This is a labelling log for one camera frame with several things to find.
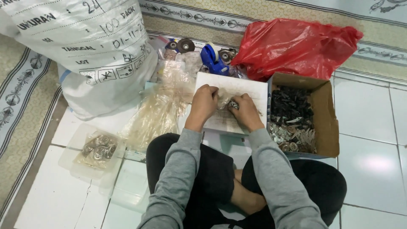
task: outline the foot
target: foot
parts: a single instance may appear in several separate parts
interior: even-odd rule
[[[234,170],[234,178],[241,184],[243,170]]]
[[[262,210],[267,205],[262,195],[247,190],[237,179],[234,179],[231,202],[248,215]]]

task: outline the hand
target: hand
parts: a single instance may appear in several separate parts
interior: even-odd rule
[[[219,88],[207,84],[200,87],[192,99],[191,113],[186,119],[185,128],[201,132],[204,124],[218,106]]]
[[[232,100],[239,104],[239,110],[233,107],[229,107],[229,110],[236,117],[237,121],[243,124],[250,133],[264,128],[256,105],[247,93],[242,96],[234,96]]]

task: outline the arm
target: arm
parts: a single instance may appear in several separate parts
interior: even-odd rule
[[[248,94],[233,97],[239,110],[229,108],[249,130],[254,173],[277,229],[327,229],[318,206],[295,176],[290,162],[271,140]]]
[[[171,146],[138,228],[182,228],[185,207],[199,169],[201,140],[201,133],[184,129],[178,142]]]
[[[201,131],[216,110],[217,91],[217,87],[207,84],[196,91],[185,128],[178,142],[168,150],[165,166],[138,229],[183,227],[185,208],[199,169]]]

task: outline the gray sweatshirt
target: gray sweatshirt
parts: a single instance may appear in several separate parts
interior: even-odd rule
[[[185,207],[199,169],[202,134],[183,129],[165,158],[165,167],[150,195],[138,228],[183,228]],[[311,201],[290,162],[266,129],[249,135],[254,173],[266,198],[277,229],[327,229],[318,206]],[[215,225],[226,229],[228,225]]]

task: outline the black pants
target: black pants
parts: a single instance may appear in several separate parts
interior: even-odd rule
[[[177,134],[164,134],[154,139],[148,146],[146,163],[150,193],[154,193],[169,148],[178,139]],[[336,168],[320,161],[299,159],[290,163],[294,174],[304,184],[310,199],[318,205],[322,220],[329,226],[344,202],[345,178]],[[275,228],[267,206],[240,221],[223,216],[217,203],[230,202],[234,189],[233,179],[233,159],[201,144],[199,171],[185,209],[186,217],[183,221],[185,229],[209,229],[217,224],[238,225],[244,229]],[[252,157],[244,166],[242,185],[262,195],[254,174]]]

